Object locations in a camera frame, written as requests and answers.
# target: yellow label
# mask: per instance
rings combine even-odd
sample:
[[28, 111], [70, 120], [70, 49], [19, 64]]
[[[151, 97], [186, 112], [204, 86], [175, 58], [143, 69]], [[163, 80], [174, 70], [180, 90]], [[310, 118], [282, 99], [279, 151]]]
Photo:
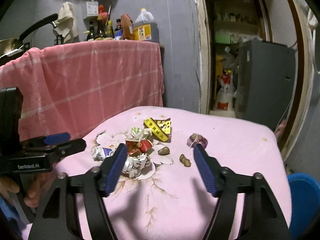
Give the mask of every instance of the yellow label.
[[151, 25], [146, 24], [134, 28], [133, 30], [135, 41], [150, 41], [151, 40]]
[[171, 119], [155, 120], [160, 129], [167, 135], [171, 134]]
[[150, 117], [143, 121], [144, 125], [148, 128], [151, 128], [152, 133], [162, 142], [165, 142], [169, 139], [168, 136], [160, 129], [160, 127], [155, 123], [155, 121]]

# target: candy wrapper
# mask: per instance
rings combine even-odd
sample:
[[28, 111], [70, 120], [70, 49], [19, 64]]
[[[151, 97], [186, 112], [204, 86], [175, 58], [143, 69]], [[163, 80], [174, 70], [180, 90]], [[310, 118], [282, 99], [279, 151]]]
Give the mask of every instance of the candy wrapper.
[[140, 176], [144, 167], [148, 167], [151, 164], [151, 159], [148, 154], [142, 153], [137, 157], [129, 156], [125, 161], [122, 172], [129, 176], [129, 178], [136, 178]]
[[96, 161], [103, 161], [105, 158], [112, 156], [114, 153], [114, 150], [110, 148], [98, 146], [93, 149], [92, 158]]
[[165, 120], [155, 120], [160, 129], [168, 136], [171, 137], [171, 118]]
[[152, 135], [151, 129], [150, 128], [137, 128], [137, 127], [132, 127], [131, 128], [131, 136], [132, 139], [134, 140], [146, 140], [148, 139], [149, 136]]
[[205, 149], [208, 145], [208, 140], [204, 138], [202, 135], [194, 133], [188, 138], [187, 145], [190, 148], [193, 148], [195, 145], [200, 143], [202, 147]]
[[153, 147], [153, 144], [149, 140], [141, 140], [140, 142], [126, 141], [125, 145], [127, 146], [129, 156], [137, 156], [139, 153], [145, 153]]
[[145, 127], [150, 128], [152, 133], [162, 142], [166, 142], [171, 137], [171, 119], [153, 120], [151, 117], [144, 120]]

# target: plaid cloth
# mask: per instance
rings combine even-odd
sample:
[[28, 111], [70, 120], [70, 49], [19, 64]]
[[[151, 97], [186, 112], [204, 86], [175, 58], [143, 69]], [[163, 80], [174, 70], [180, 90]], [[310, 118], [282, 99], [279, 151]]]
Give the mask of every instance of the plaid cloth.
[[159, 45], [95, 41], [32, 48], [0, 67], [1, 87], [24, 96], [20, 139], [69, 132], [83, 137], [136, 106], [162, 106]]

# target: pink tablecloth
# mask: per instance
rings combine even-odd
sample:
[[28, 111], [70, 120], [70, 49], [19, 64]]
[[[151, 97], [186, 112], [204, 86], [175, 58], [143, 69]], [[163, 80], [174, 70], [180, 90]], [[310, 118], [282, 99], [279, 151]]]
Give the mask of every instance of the pink tablecloth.
[[[178, 109], [136, 107], [105, 121], [84, 137], [87, 149], [67, 157], [57, 166], [59, 172], [69, 176], [85, 173], [99, 165], [91, 157], [91, 148], [98, 133], [102, 146], [122, 142], [129, 136], [132, 126], [143, 127], [147, 117], [171, 118], [172, 140], [163, 143], [171, 154], [159, 156], [153, 152], [152, 165], [139, 179], [120, 177], [115, 192], [104, 199], [108, 214], [119, 240], [133, 239], [202, 239], [212, 217], [216, 199], [207, 193], [196, 164], [193, 150], [186, 145], [192, 133], [199, 133], [209, 141], [206, 151], [234, 172], [252, 175], [261, 172], [274, 192], [289, 225], [291, 196], [282, 159], [273, 132], [251, 122], [195, 114]], [[191, 160], [184, 167], [179, 156]], [[91, 239], [83, 204], [79, 217], [83, 238]], [[237, 238], [240, 227], [243, 196], [238, 197], [235, 220], [230, 239]]]
[[159, 45], [94, 41], [32, 48], [0, 67], [1, 88], [23, 94], [20, 139], [69, 132], [83, 137], [135, 106], [162, 106]]

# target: gray wall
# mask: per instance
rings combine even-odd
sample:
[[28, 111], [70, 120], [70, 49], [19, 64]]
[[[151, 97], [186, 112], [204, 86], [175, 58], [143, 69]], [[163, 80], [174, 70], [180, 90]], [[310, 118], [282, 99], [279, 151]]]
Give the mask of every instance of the gray wall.
[[[85, 40], [88, 22], [82, 20], [83, 0], [15, 0], [0, 22], [0, 39], [18, 37], [36, 21], [59, 11], [63, 2], [75, 5], [80, 41]], [[111, 20], [128, 13], [134, 21], [145, 7], [158, 23], [160, 42], [164, 44], [164, 104], [168, 107], [198, 111], [199, 84], [199, 35], [195, 0], [98, 0], [108, 8], [113, 4]], [[25, 41], [31, 41], [33, 34]], [[34, 47], [52, 46], [55, 39], [50, 25], [39, 29], [34, 35]]]

